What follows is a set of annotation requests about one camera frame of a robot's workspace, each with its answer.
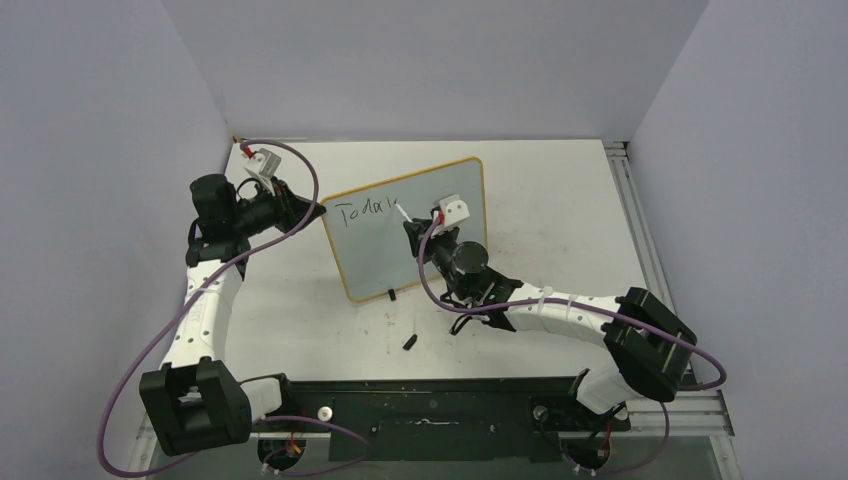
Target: metal frame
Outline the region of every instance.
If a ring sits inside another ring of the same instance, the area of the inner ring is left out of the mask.
[[[676,313],[668,282],[666,282],[660,258],[654,245],[654,239],[648,228],[642,203],[639,200],[639,194],[630,172],[627,144],[625,142],[605,142],[604,150],[607,154],[615,188],[618,190],[621,205],[624,207],[624,216],[630,228],[630,235],[633,237],[633,244],[636,247],[636,254],[639,257],[639,264],[642,267],[642,275],[645,277],[648,290]],[[697,395],[693,395],[695,393],[681,393],[674,402],[668,405],[672,426],[671,435],[709,436],[721,478],[723,480],[742,480],[742,473],[739,470],[731,442],[733,426],[725,407],[724,396],[720,390],[698,392]],[[648,411],[650,407],[647,405],[642,407],[642,402],[628,402],[629,405],[632,405],[630,420],[633,430],[621,434],[622,436],[634,435],[634,432],[639,434],[648,431],[652,432],[652,435],[661,435],[657,432],[661,432],[663,429],[662,414],[656,411]]]

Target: table surface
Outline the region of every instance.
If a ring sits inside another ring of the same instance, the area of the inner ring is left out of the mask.
[[[644,287],[639,260],[596,140],[293,143],[332,193],[468,156],[483,161],[490,266],[556,291],[623,295]],[[277,177],[309,198],[312,182],[291,154]],[[247,174],[234,146],[226,175]],[[280,233],[251,239],[257,246]],[[444,282],[433,281],[444,291]],[[353,303],[345,296],[322,223],[250,258],[233,305],[226,363],[236,378],[285,373],[292,380],[381,380],[571,376],[612,362],[604,350],[567,337],[511,333],[469,323],[436,307],[420,285]],[[418,343],[401,347],[413,333]]]

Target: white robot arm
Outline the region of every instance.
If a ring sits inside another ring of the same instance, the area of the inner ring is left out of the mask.
[[[247,259],[200,288],[224,263],[250,249],[251,236],[271,227],[287,232],[305,217],[311,202],[274,177],[279,163],[280,157],[267,149],[248,158],[245,169],[251,178],[245,183],[257,184],[256,195],[249,199],[237,199],[237,189],[221,174],[191,184],[198,218],[189,231],[185,301],[198,298],[177,326],[159,370],[144,373],[139,384],[150,422],[168,455],[247,441],[252,424],[282,404],[284,375],[242,387],[223,362]],[[317,205],[307,223],[325,212]]]
[[[598,415],[634,398],[674,399],[690,351],[622,321],[571,305],[575,302],[622,313],[694,345],[697,338],[692,331],[650,292],[633,287],[622,297],[581,296],[507,278],[488,266],[488,253],[482,245],[457,243],[459,225],[470,215],[458,196],[438,201],[431,215],[429,219],[407,217],[404,229],[414,257],[418,257],[422,240],[430,232],[424,261],[432,262],[447,283],[448,291],[440,301],[455,311],[489,307],[457,319],[452,334],[476,318],[494,328],[565,335],[609,351],[615,363],[589,370],[576,379],[576,400]],[[560,301],[545,303],[546,299]],[[496,306],[516,301],[525,304]]]

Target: purple cable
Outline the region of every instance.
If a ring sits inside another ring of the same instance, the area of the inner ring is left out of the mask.
[[[665,408],[665,404],[662,403],[662,402],[660,402],[660,407],[662,407],[663,416],[665,417],[665,433],[663,434],[663,440],[662,440],[662,442],[660,442],[660,446],[657,447],[656,450],[654,450],[654,453],[645,457],[645,459],[642,460],[641,462],[634,463],[633,465],[628,465],[626,467],[611,468],[609,470],[606,470],[606,469],[605,470],[595,470],[595,475],[616,475],[616,474],[619,474],[619,473],[632,472],[633,470],[638,470],[638,469],[644,467],[645,465],[653,462],[654,459],[656,459],[657,457],[660,456],[660,453],[662,453],[662,451],[665,449],[665,446],[668,445],[668,435],[669,435],[669,432],[671,430],[671,425],[670,425],[671,422],[668,419],[668,409]],[[563,456],[565,456],[565,458],[568,459],[569,462],[571,462],[572,465],[577,465],[577,462],[572,460],[568,456],[568,454],[565,453],[565,451],[563,451],[562,454],[563,454]],[[592,473],[591,469],[588,469],[588,468],[585,468],[585,467],[580,467],[580,471],[586,472],[586,473]]]
[[[311,423],[313,425],[321,425],[322,427],[327,427],[330,430],[335,430],[337,432],[344,433],[348,437],[351,437],[354,440],[358,440],[359,443],[368,447],[368,450],[371,450],[371,442],[366,440],[364,437],[362,437],[358,433],[351,431],[351,430],[348,430],[344,427],[334,425],[332,423],[322,422],[321,420],[317,420],[315,418],[300,417],[300,416],[297,416],[297,415],[279,415],[279,416],[275,416],[275,417],[265,417],[265,419],[261,420],[261,423],[269,423],[269,422],[305,422],[305,423]],[[282,452],[285,449],[286,449],[286,447],[278,448],[278,449],[274,450],[273,452],[269,453],[268,455],[265,455],[265,458],[262,459],[262,463],[267,465],[268,460],[270,460],[271,457],[278,454],[279,452]],[[367,460],[369,456],[370,455],[363,455],[361,457],[354,458],[353,460],[349,460],[345,463],[340,463],[338,465],[320,468],[318,470],[312,470],[312,471],[309,471],[309,472],[280,471],[279,474],[283,477],[311,477],[313,475],[321,475],[322,473],[334,472],[336,470],[341,470],[342,468],[350,467],[351,465],[356,465],[357,463],[359,463],[363,460]]]
[[[464,314],[483,313],[483,312],[488,312],[490,310],[498,310],[498,309],[501,309],[501,308],[518,307],[518,306],[522,306],[522,305],[537,305],[539,303],[538,298],[531,298],[531,299],[528,299],[528,300],[516,300],[516,301],[513,301],[513,302],[495,303],[495,304],[486,305],[486,306],[483,306],[483,307],[458,308],[458,307],[454,307],[453,305],[448,305],[447,303],[444,303],[441,300],[439,300],[439,298],[436,296],[436,294],[433,293],[433,290],[430,289],[430,285],[427,284],[427,276],[424,274],[424,250],[427,247],[427,241],[430,239],[430,236],[433,234],[433,231],[436,229],[437,226],[438,226],[438,223],[436,223],[436,222],[433,222],[433,224],[430,225],[430,228],[428,228],[427,232],[424,233],[424,238],[421,240],[421,245],[418,246],[418,278],[421,280],[421,286],[424,287],[424,291],[427,292],[427,296],[430,297],[430,300],[432,300],[433,303],[435,303],[439,307],[441,307],[441,308],[443,308],[443,309],[445,309],[449,312],[464,313]],[[658,328],[656,328],[652,325],[648,325],[645,322],[641,322],[639,320],[636,320],[635,318],[628,317],[627,315],[623,315],[623,314],[618,313],[618,312],[613,312],[611,310],[598,308],[598,307],[595,307],[595,306],[592,306],[592,305],[587,305],[585,303],[570,302],[570,301],[564,300],[562,298],[548,297],[548,298],[545,299],[545,303],[557,303],[557,304],[566,305],[566,306],[571,305],[571,306],[580,308],[582,310],[587,310],[589,312],[599,313],[601,315],[606,315],[608,317],[612,317],[616,320],[621,320],[621,321],[623,321],[625,323],[629,323],[630,325],[637,327],[637,328],[645,329],[645,330],[653,333],[654,335],[662,338],[663,340],[666,340],[666,341],[669,341],[669,342],[674,343],[676,345],[679,345],[679,346],[685,348],[686,350],[689,350],[690,352],[700,356],[704,360],[710,362],[716,368],[716,370],[718,370],[718,380],[714,380],[714,381],[709,382],[709,383],[703,383],[701,385],[681,386],[679,388],[680,391],[707,390],[707,389],[710,389],[710,388],[718,387],[718,386],[722,385],[727,380],[727,371],[724,369],[724,366],[722,366],[722,364],[719,363],[719,361],[715,357],[713,357],[709,353],[705,352],[704,350],[696,347],[695,345],[692,345],[689,342],[683,341],[683,340],[675,337],[674,335],[663,332],[662,330],[660,330],[660,329],[658,329]]]
[[[276,142],[274,140],[249,140],[246,142],[242,142],[241,145],[239,145],[239,148],[244,150],[245,147],[255,144],[272,145],[275,147],[282,148],[283,150],[287,150],[294,154],[294,156],[299,158],[304,163],[304,165],[306,165],[306,168],[309,169],[309,173],[312,174],[312,203],[309,204],[309,208],[306,210],[306,214],[303,216],[303,219],[298,222],[294,228],[289,230],[288,233],[282,235],[281,237],[275,238],[274,240],[271,240],[268,243],[262,244],[256,248],[252,248],[242,254],[235,256],[232,260],[221,265],[221,268],[215,270],[215,273],[210,275],[209,278],[207,278],[206,281],[204,281],[200,285],[200,287],[198,287],[195,294],[188,299],[185,305],[183,305],[182,308],[179,309],[174,318],[170,322],[168,322],[168,324],[165,325],[165,327],[162,328],[162,330],[157,333],[155,337],[153,337],[153,340],[151,340],[150,343],[148,343],[147,346],[145,346],[141,350],[141,353],[138,354],[135,360],[133,360],[133,362],[130,364],[127,371],[124,372],[124,375],[121,377],[121,379],[118,380],[118,384],[115,386],[115,390],[112,392],[112,395],[109,396],[109,401],[106,402],[106,408],[103,409],[103,416],[100,418],[100,427],[97,430],[97,461],[100,462],[100,466],[103,467],[104,470],[106,470],[112,475],[115,475],[116,477],[139,478],[146,477],[148,475],[153,475],[163,470],[167,470],[173,467],[174,465],[182,463],[197,453],[190,453],[166,465],[161,465],[159,467],[151,468],[149,470],[144,470],[140,472],[129,472],[126,470],[121,470],[109,463],[109,460],[106,458],[106,451],[104,449],[104,441],[106,438],[106,425],[109,423],[109,416],[112,414],[112,410],[115,408],[115,403],[118,401],[118,396],[121,394],[124,387],[130,381],[130,377],[132,377],[132,374],[135,373],[136,369],[138,369],[138,366],[141,364],[144,358],[147,357],[147,355],[151,352],[151,350],[153,350],[156,344],[158,344],[160,341],[162,341],[163,338],[165,338],[165,335],[167,335],[168,332],[171,331],[171,329],[173,329],[178,323],[180,323],[180,320],[182,320],[185,314],[188,313],[188,311],[191,309],[192,305],[194,305],[197,299],[200,298],[200,296],[203,294],[203,289],[208,288],[209,285],[211,285],[212,282],[215,281],[215,279],[217,279],[222,273],[224,273],[224,271],[226,271],[228,268],[232,267],[236,263],[253,255],[254,253],[259,253],[262,250],[265,250],[266,248],[273,247],[274,245],[299,232],[309,221],[309,217],[312,216],[312,212],[315,210],[315,206],[318,205],[318,174],[315,173],[315,168],[312,166],[311,163],[309,163],[309,160],[307,160],[302,153],[286,145],[285,143]]]

